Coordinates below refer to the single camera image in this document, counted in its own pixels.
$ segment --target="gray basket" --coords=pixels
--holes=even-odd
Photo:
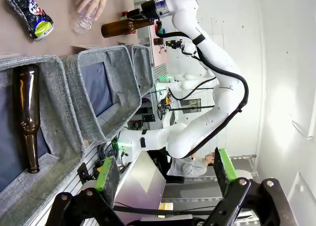
[[[94,145],[112,140],[141,105],[135,70],[125,46],[89,49],[62,57],[75,113],[84,140]],[[95,116],[81,67],[104,63],[113,105]]]
[[[150,63],[149,50],[143,45],[127,45],[136,72],[141,96],[145,96],[154,86],[153,69]]]
[[[84,159],[83,140],[66,82],[56,56],[0,60],[0,89],[12,86],[13,68],[37,64],[41,131],[51,154],[39,158],[40,172],[21,173],[0,193],[1,225],[29,225]]]

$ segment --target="black pants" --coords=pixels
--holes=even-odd
[[[172,163],[172,159],[170,163],[168,163],[167,156],[161,153],[159,150],[151,150],[147,151],[150,158],[153,160],[153,162],[157,165],[159,171],[163,176],[167,175],[167,172],[169,171]]]

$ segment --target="person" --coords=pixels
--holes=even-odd
[[[147,152],[158,165],[163,176],[196,178],[205,174],[207,167],[214,164],[214,153],[207,154],[204,158],[200,158],[197,154],[183,159],[171,158],[168,162],[167,157],[158,150]]]
[[[98,8],[94,15],[94,20],[96,21],[101,16],[107,0],[76,0],[76,5],[78,5],[80,2],[81,4],[77,9],[78,13],[80,13],[89,3],[91,3],[87,13],[85,14],[86,17],[89,17],[94,12],[94,10]]]

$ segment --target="clear plastic bottle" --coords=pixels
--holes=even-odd
[[[86,31],[90,30],[93,25],[94,15],[98,10],[98,7],[95,8],[93,13],[89,17],[86,17],[85,14],[87,13],[90,5],[91,3],[88,3],[87,6],[80,13],[78,13],[77,20],[74,24],[74,31],[79,34],[83,34]]]

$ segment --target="black strap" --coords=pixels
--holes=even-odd
[[[140,138],[140,146],[141,146],[142,148],[146,148],[145,138],[144,138],[144,137]]]
[[[202,41],[205,40],[205,36],[203,36],[203,34],[199,35],[197,38],[195,38],[194,40],[192,40],[193,44],[198,45],[200,44]]]

